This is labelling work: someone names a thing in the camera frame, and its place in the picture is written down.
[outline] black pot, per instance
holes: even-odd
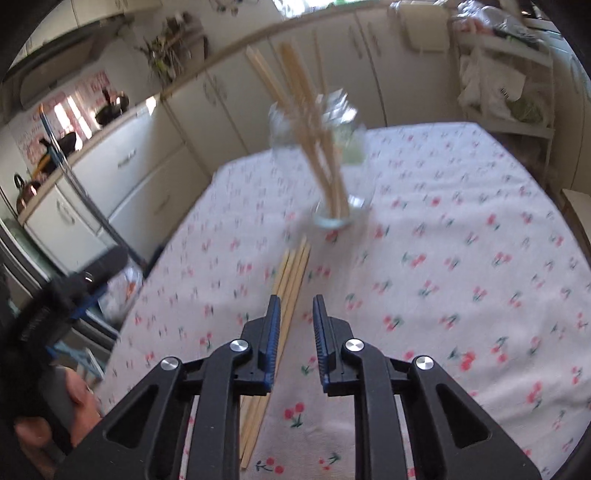
[[[108,90],[103,88],[103,96],[107,104],[95,115],[96,123],[102,127],[123,115],[129,108],[129,97],[123,92],[120,92],[117,97],[111,100]]]
[[[51,144],[45,138],[40,139],[39,143],[41,145],[44,145],[47,149],[47,151],[45,152],[45,154],[42,156],[41,160],[39,161],[39,163],[40,163],[43,161],[43,159],[45,158],[46,155],[49,155],[49,147]],[[64,135],[63,137],[61,137],[57,141],[57,143],[60,146],[61,151],[64,152],[64,155],[66,156],[66,158],[69,157],[76,150],[76,132],[70,132],[70,133]],[[47,162],[45,164],[45,166],[41,169],[41,171],[43,173],[49,175],[56,168],[57,168],[57,165],[55,164],[55,162],[53,160],[50,160],[49,162]]]

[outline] cabinet handle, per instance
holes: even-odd
[[[129,155],[127,155],[127,157],[125,157],[117,164],[117,168],[125,167],[131,161],[131,159],[135,157],[137,152],[138,151],[134,148],[131,152],[129,152]]]
[[[357,52],[357,56],[359,57],[360,60],[363,59],[363,52],[361,51],[361,47],[359,46],[359,42],[357,41],[357,35],[355,35],[355,32],[353,31],[353,27],[349,27],[349,38],[351,39],[351,43],[353,44],[353,47],[355,48],[355,51]]]
[[[226,86],[224,83],[217,78],[217,75],[212,77],[213,79],[213,87],[216,89],[217,94],[222,97],[222,100],[228,99],[228,91],[226,90]]]
[[[160,212],[162,212],[162,210],[164,210],[164,207],[166,207],[169,202],[170,202],[170,194],[168,194],[167,197],[164,199],[164,201],[160,205],[158,205],[158,207],[154,211],[154,215],[158,215]]]
[[[576,68],[576,62],[577,59],[574,55],[570,56],[570,76],[573,79],[573,87],[574,87],[574,91],[578,94],[580,94],[581,92],[579,92],[579,86],[577,85],[577,79],[574,77],[575,73],[574,73],[574,69]]]
[[[382,56],[382,49],[379,46],[378,37],[374,32],[374,26],[371,24],[371,22],[368,22],[368,31],[369,31],[369,36],[371,37],[371,41],[374,42],[375,52],[378,54],[378,57],[381,57]]]
[[[203,82],[203,93],[205,94],[205,98],[209,103],[211,103],[213,106],[217,106],[217,100],[215,97],[210,95],[209,89],[207,88],[207,80]]]
[[[70,225],[74,225],[76,223],[76,219],[68,211],[66,206],[64,204],[62,204],[61,201],[56,200],[56,206],[57,206],[57,211],[63,220],[65,220]]]

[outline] copper kettle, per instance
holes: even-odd
[[[39,191],[41,182],[38,180],[25,182],[22,177],[16,173],[14,175],[14,184],[17,186],[20,192],[17,198],[17,213],[20,215],[27,206],[27,203],[29,203]]]

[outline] table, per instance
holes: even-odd
[[[556,207],[474,124],[368,132],[368,217],[311,225],[310,177],[265,152],[226,165],[145,283],[99,398],[106,410],[167,355],[208,355],[262,316],[274,268],[312,244],[277,382],[244,479],[354,478],[352,398],[317,375],[311,302],[392,357],[435,358],[549,478],[591,420],[591,272]],[[414,476],[412,466],[409,476]]]

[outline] human hand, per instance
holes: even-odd
[[[66,368],[66,388],[74,406],[74,421],[70,432],[72,446],[76,447],[100,421],[98,405],[84,380],[70,368]],[[45,419],[21,418],[14,425],[21,449],[37,467],[43,477],[53,478],[56,466],[43,451],[51,441],[51,428]]]

